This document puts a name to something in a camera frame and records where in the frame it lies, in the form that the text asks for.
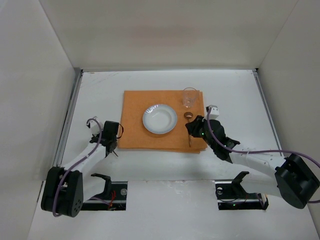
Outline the copper spoon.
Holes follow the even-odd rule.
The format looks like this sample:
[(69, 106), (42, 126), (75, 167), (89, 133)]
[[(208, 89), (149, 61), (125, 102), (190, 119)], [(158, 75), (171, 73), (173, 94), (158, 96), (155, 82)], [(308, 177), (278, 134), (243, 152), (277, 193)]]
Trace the copper spoon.
[[(193, 113), (192, 112), (185, 112), (184, 118), (190, 123), (191, 119), (193, 118)], [(188, 135), (188, 144), (189, 144), (189, 147), (191, 147), (191, 136), (190, 135)]]

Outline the orange cloth placemat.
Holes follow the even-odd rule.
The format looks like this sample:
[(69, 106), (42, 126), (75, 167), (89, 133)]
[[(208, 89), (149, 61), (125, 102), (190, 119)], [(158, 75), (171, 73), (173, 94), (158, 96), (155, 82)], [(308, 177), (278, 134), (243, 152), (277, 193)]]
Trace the orange cloth placemat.
[[(143, 114), (151, 106), (168, 105), (177, 115), (177, 124), (173, 130), (165, 134), (154, 134), (143, 125)], [(120, 124), (124, 127), (122, 137), (118, 141), (120, 149), (152, 149), (168, 150), (182, 153), (199, 153), (207, 148), (200, 138), (191, 138), (185, 124), (185, 112), (193, 116), (205, 114), (203, 93), (198, 91), (197, 98), (191, 109), (183, 105), (182, 90), (126, 90), (124, 91), (123, 107)]]

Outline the clear plastic cup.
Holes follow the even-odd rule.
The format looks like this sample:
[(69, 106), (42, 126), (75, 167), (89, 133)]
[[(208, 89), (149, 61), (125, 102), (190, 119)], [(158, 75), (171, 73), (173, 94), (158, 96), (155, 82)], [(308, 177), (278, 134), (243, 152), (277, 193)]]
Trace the clear plastic cup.
[(198, 96), (198, 91), (193, 87), (186, 87), (182, 91), (182, 103), (186, 108), (192, 108)]

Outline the white ceramic plate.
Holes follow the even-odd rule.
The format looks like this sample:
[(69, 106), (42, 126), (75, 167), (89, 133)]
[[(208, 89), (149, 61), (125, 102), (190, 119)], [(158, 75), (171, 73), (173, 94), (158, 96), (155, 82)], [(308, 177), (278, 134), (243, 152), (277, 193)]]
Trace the white ceramic plate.
[(172, 131), (178, 122), (176, 111), (166, 104), (148, 107), (142, 116), (143, 126), (152, 134), (163, 135)]

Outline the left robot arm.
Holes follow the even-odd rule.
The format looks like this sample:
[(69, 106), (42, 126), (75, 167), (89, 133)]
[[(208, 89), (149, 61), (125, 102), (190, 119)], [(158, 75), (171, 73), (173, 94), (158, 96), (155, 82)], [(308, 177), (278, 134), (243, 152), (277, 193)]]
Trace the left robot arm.
[(92, 137), (85, 150), (64, 166), (47, 173), (40, 207), (54, 217), (74, 218), (80, 211), (114, 211), (121, 208), (120, 188), (110, 176), (96, 173), (94, 167), (114, 153), (124, 128), (115, 121), (100, 123), (93, 117), (86, 126)]

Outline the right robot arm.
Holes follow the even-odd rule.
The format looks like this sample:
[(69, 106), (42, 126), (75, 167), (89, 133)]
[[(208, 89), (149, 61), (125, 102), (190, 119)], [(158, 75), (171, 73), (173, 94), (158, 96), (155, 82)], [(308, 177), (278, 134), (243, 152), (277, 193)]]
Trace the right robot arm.
[(274, 155), (275, 150), (249, 150), (227, 137), (219, 121), (200, 115), (185, 127), (190, 136), (203, 139), (220, 160), (269, 176), (271, 183), (256, 185), (263, 194), (281, 197), (291, 206), (303, 209), (320, 187), (319, 179), (304, 162), (305, 154), (288, 151), (287, 157), (281, 157)]

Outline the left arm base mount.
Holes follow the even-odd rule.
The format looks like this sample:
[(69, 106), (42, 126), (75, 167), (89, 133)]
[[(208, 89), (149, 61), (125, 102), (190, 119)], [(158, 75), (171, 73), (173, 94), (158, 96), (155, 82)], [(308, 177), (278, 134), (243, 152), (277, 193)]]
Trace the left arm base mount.
[(93, 173), (84, 185), (82, 211), (124, 211), (128, 182), (112, 181), (110, 176)]

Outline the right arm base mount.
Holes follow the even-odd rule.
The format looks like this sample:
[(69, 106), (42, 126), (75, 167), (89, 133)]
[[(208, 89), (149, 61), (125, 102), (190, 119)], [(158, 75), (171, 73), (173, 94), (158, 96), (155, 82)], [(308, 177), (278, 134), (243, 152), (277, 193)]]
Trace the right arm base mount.
[(248, 171), (240, 172), (233, 179), (215, 181), (215, 195), (219, 210), (263, 210), (269, 206), (268, 197), (261, 193), (248, 193), (241, 186)]

